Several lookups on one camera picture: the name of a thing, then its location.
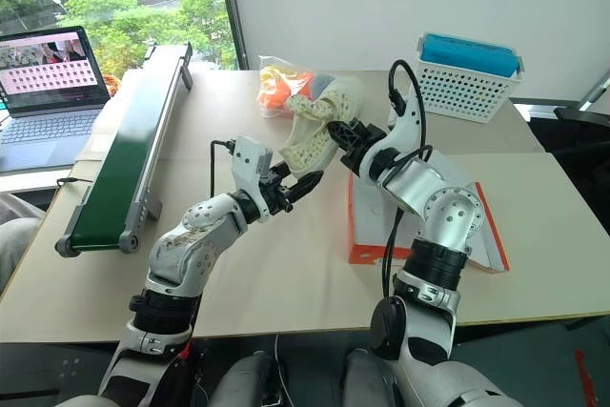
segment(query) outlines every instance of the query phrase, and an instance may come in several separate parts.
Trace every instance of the blue towel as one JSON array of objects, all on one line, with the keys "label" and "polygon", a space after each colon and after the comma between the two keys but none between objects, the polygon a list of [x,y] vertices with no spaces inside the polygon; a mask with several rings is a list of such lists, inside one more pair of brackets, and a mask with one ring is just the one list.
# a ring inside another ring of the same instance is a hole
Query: blue towel
[{"label": "blue towel", "polygon": [[519,68],[518,58],[508,48],[431,33],[426,35],[420,57],[426,62],[506,77]]}]

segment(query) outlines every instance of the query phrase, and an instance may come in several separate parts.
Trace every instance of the laptop screen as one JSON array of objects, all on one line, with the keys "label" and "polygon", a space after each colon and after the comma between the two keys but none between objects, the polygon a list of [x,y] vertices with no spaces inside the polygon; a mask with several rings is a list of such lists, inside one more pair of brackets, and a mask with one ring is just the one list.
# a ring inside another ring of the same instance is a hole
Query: laptop screen
[{"label": "laptop screen", "polygon": [[102,106],[110,97],[82,28],[0,37],[0,98],[11,115]]}]

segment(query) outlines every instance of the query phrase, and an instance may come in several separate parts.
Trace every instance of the white plastic basket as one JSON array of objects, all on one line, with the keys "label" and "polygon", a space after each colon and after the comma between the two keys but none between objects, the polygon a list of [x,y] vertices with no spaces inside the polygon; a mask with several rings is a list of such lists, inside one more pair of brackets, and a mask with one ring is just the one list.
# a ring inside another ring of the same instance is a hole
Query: white plastic basket
[{"label": "white plastic basket", "polygon": [[[417,81],[427,112],[487,123],[521,82],[523,66],[506,78],[419,60]],[[413,87],[409,99],[417,103]]]}]

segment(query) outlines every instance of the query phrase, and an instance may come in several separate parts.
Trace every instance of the green conveyor belt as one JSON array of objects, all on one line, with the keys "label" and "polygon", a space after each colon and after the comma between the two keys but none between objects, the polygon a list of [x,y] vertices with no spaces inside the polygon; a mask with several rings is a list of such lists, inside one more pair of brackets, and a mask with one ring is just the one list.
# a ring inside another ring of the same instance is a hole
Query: green conveyor belt
[{"label": "green conveyor belt", "polygon": [[118,248],[172,79],[166,72],[140,81],[72,231],[71,247],[77,252]]}]

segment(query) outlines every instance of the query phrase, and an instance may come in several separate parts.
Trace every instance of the black cable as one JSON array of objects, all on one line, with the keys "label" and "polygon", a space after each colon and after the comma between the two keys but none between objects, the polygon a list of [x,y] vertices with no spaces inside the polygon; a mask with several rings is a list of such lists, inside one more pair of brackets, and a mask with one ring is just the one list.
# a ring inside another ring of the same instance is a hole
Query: black cable
[{"label": "black cable", "polygon": [[[430,156],[432,155],[433,149],[432,145],[426,145],[426,110],[423,105],[421,88],[419,87],[416,75],[411,69],[411,66],[409,66],[409,64],[407,64],[407,62],[402,59],[398,59],[394,64],[392,64],[390,72],[388,73],[388,92],[390,94],[390,100],[393,102],[393,104],[399,105],[398,109],[402,110],[402,113],[397,111],[398,114],[404,115],[404,110],[406,109],[406,102],[400,95],[400,92],[394,86],[394,76],[398,67],[402,67],[404,70],[406,70],[407,74],[409,75],[409,79],[411,80],[411,84],[413,85],[413,88],[416,92],[417,106],[419,109],[420,118],[419,148],[401,157],[398,161],[393,162],[391,166],[393,170],[385,178],[386,182],[390,181],[400,171],[400,169],[402,169],[403,166],[408,164],[409,161],[411,161],[416,156],[419,156],[420,159],[423,159],[427,162],[428,159],[430,159]],[[397,239],[398,225],[400,224],[400,220],[402,219],[403,215],[404,211],[400,208],[397,208],[396,215],[394,217],[394,226],[390,231],[390,235],[388,236],[388,241],[385,245],[385,250],[383,252],[383,262],[381,264],[381,288],[383,290],[384,297],[388,297],[390,295],[390,275],[392,274],[392,258],[394,257],[394,246],[396,244]]]},{"label": "black cable", "polygon": [[214,166],[215,166],[215,162],[216,162],[216,160],[215,160],[216,145],[222,145],[227,150],[229,150],[229,153],[233,154],[233,151],[235,148],[235,142],[232,140],[229,140],[227,142],[223,142],[222,140],[213,140],[212,142],[210,142],[210,198],[214,197],[214,180],[215,180]]},{"label": "black cable", "polygon": [[396,215],[394,216],[394,226],[388,237],[388,242],[385,246],[383,253],[383,263],[381,265],[381,287],[383,289],[383,296],[388,297],[390,295],[390,275],[392,274],[392,257],[394,255],[394,244],[397,238],[398,224],[404,215],[404,211],[400,208],[396,209]]},{"label": "black cable", "polygon": [[66,183],[74,183],[75,181],[84,181],[85,183],[92,183],[92,180],[88,180],[86,178],[76,178],[75,176],[67,176],[65,178],[57,178],[57,188],[61,188],[62,185]]},{"label": "black cable", "polygon": [[[413,70],[411,69],[411,66],[409,66],[409,64],[407,64],[407,61],[405,61],[403,59],[398,59],[394,64],[392,64],[392,67],[390,68],[390,72],[388,73],[388,90],[390,93],[390,98],[392,98],[393,94],[395,94],[398,97],[400,97],[400,100],[402,100],[402,103],[406,105],[406,103],[404,102],[404,99],[402,99],[402,96],[400,95],[400,92],[398,92],[398,90],[394,86],[394,75],[397,72],[398,67],[402,67],[404,70],[406,70],[407,74],[409,75],[409,79],[411,80],[411,84],[413,85],[413,88],[416,90],[417,106],[419,107],[419,118],[420,118],[419,147],[423,148],[426,145],[426,133],[427,133],[426,132],[427,131],[426,109],[423,105],[423,97],[421,95],[421,88],[419,87],[419,83],[417,82],[416,75],[413,72]],[[423,158],[423,152],[420,153],[419,157]]]}]

